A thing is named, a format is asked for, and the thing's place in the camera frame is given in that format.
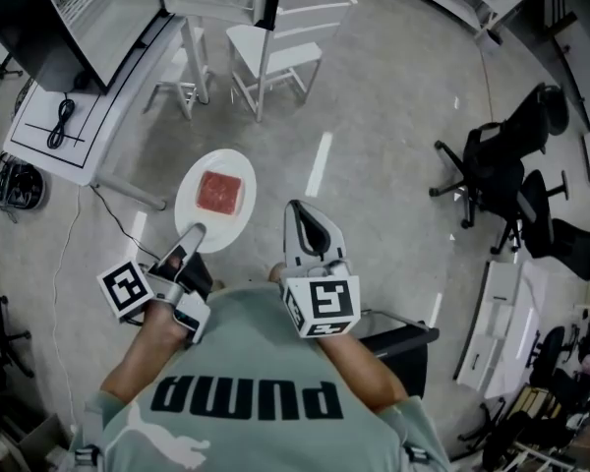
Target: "person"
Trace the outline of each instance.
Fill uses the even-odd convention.
[[[206,332],[187,350],[171,308],[147,305],[86,406],[104,470],[447,470],[419,397],[349,334],[300,338],[275,270],[269,281],[210,294]],[[80,431],[71,450],[87,444]]]

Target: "leaping cat logo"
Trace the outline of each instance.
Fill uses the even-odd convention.
[[[199,442],[186,436],[173,437],[165,428],[144,422],[137,402],[131,403],[127,426],[116,436],[116,439],[109,443],[105,454],[118,443],[122,436],[130,431],[139,432],[145,436],[159,452],[186,470],[194,470],[206,461],[206,457],[196,449],[208,449],[208,441]]]

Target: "gray floor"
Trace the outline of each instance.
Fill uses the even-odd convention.
[[[339,0],[281,0],[284,8]],[[313,203],[342,227],[350,259],[361,277],[363,300],[413,319],[428,320],[443,294],[437,325],[442,337],[430,350],[425,401],[446,448],[458,449],[459,430],[477,421],[480,397],[458,386],[452,373],[477,300],[489,247],[502,224],[485,214],[476,228],[459,227],[461,201],[429,198],[430,186],[452,178],[450,164],[433,149],[443,140],[460,149],[467,132],[490,120],[480,53],[472,33],[425,0],[358,0],[340,35],[326,50],[306,105],[278,86],[265,98],[265,119],[256,124],[244,104],[232,102],[224,53],[224,24],[206,23],[211,102],[197,105],[187,122],[172,95],[161,93],[143,117],[118,173],[169,199],[190,166],[216,148],[235,148],[256,170],[258,198],[251,221],[226,250],[206,258],[214,277],[233,286],[266,278],[281,257],[282,212],[303,198],[325,131],[334,134],[319,197]],[[494,117],[506,117],[539,81],[550,77],[512,35],[486,58]],[[0,148],[9,127],[20,80],[0,85]],[[590,188],[578,140],[581,125],[551,139],[547,155],[525,161],[548,184],[562,169],[572,199],[552,200],[554,215],[590,229]],[[14,387],[70,424],[66,380],[52,341],[52,277],[68,228],[72,232],[57,278],[56,338],[67,367],[77,419],[83,403],[121,359],[135,329],[114,323],[95,283],[101,271],[133,253],[114,220],[90,189],[51,179],[44,209],[19,215],[0,212],[0,294],[12,302],[11,323],[33,335],[26,357],[34,383],[14,374]],[[127,229],[163,252],[175,237],[172,208],[164,212],[101,190]],[[135,227],[147,215],[144,232]],[[570,320],[582,285],[557,264],[551,306],[543,328]]]

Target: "white plate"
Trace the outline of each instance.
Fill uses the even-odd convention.
[[[242,180],[232,215],[216,213],[197,206],[197,190],[206,171],[215,171]],[[175,227],[181,236],[190,224],[204,224],[206,237],[198,251],[201,254],[218,252],[238,238],[249,222],[255,203],[256,173],[249,159],[231,148],[215,150],[193,164],[182,180],[175,201]]]

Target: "red meat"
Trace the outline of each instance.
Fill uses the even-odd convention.
[[[197,206],[217,213],[231,215],[236,208],[236,199],[241,179],[213,171],[206,171],[201,179]]]

